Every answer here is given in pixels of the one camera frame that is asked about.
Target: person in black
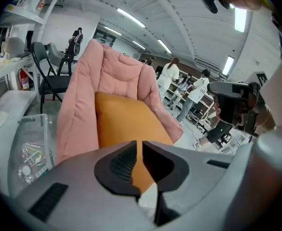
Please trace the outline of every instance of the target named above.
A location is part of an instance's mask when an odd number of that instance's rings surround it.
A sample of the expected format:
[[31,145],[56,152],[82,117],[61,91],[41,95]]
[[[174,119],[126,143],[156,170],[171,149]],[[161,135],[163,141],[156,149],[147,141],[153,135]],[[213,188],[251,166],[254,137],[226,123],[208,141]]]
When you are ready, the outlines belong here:
[[57,75],[60,75],[60,72],[61,72],[61,69],[64,65],[64,62],[68,62],[69,75],[71,75],[71,64],[72,64],[73,58],[75,56],[74,47],[75,47],[76,43],[78,43],[78,41],[80,41],[79,43],[81,43],[82,39],[83,39],[82,28],[79,27],[78,30],[74,31],[72,38],[69,39],[69,46],[66,50],[66,55],[64,56],[64,58],[62,59],[60,65],[59,65]]
[[153,56],[152,58],[148,59],[145,63],[146,63],[147,65],[151,66],[152,63],[153,63],[155,60],[156,60],[156,57]]

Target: woman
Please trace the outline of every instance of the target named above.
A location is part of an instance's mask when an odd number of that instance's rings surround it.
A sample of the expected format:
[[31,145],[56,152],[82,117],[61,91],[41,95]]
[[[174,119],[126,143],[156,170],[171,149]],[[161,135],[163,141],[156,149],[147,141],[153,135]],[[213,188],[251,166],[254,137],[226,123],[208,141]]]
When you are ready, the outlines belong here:
[[177,67],[179,64],[179,59],[174,58],[170,63],[163,67],[162,73],[157,80],[159,87],[159,93],[162,100],[166,95],[166,91],[169,89],[172,81],[176,81],[179,77],[179,69]]
[[192,84],[190,83],[190,79],[191,75],[187,75],[185,78],[183,78],[178,88],[174,92],[174,95],[171,98],[170,103],[168,104],[171,110],[176,107],[185,92],[192,86]]

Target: pink cushion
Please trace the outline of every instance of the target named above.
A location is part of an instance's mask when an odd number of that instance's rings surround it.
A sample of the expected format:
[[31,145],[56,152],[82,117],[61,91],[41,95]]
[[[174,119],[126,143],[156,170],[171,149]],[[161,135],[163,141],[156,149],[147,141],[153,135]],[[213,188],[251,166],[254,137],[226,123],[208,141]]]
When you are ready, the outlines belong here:
[[56,163],[99,148],[94,93],[98,88],[103,47],[94,40],[78,60],[58,115]]
[[180,124],[163,107],[153,68],[92,39],[78,60],[58,115],[57,164],[99,149],[97,91],[143,101],[173,143],[183,134]]
[[98,91],[137,99],[141,69],[139,61],[104,46]]

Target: jeans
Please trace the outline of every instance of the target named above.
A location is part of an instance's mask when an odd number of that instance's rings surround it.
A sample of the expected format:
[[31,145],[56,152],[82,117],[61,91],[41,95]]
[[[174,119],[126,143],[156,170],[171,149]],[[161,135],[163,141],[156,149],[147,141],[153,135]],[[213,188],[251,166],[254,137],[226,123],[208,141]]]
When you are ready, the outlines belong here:
[[170,100],[170,103],[169,103],[169,105],[171,106],[171,107],[173,107],[173,108],[175,108],[176,107],[176,105],[179,103],[179,101],[180,101],[180,99],[182,98],[182,96],[183,95],[176,95],[176,94],[174,94],[173,95],[173,97],[171,98],[171,100]]
[[194,101],[192,101],[190,98],[187,98],[181,109],[180,114],[176,118],[177,121],[181,122],[186,117],[186,115],[188,114],[189,110],[192,108],[193,105],[194,105]]
[[60,64],[59,64],[59,68],[58,68],[58,72],[57,72],[57,75],[60,75],[60,72],[62,71],[62,68],[63,68],[63,65],[65,62],[68,62],[68,71],[69,71],[69,75],[71,76],[72,73],[71,73],[71,64],[72,64],[72,61],[73,61],[73,58],[74,58],[74,55],[69,55],[69,54],[66,54]]
[[163,101],[164,97],[166,96],[167,89],[164,89],[162,86],[159,86],[159,85],[158,85],[158,88],[159,88],[160,97]]

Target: white shirt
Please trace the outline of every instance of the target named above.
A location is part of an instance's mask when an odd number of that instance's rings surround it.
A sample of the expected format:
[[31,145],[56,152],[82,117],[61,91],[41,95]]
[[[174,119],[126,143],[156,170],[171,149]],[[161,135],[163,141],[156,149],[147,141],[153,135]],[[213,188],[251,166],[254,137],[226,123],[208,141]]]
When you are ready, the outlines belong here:
[[195,103],[198,103],[207,92],[208,84],[209,84],[208,78],[199,78],[197,81],[193,83],[196,89],[190,92],[188,98],[190,98]]
[[172,66],[168,69],[168,66],[170,65],[166,64],[163,67],[162,73],[159,76],[159,79],[157,80],[157,84],[161,86],[164,89],[169,89],[172,79],[178,79],[179,77],[179,69],[176,64],[172,64]]

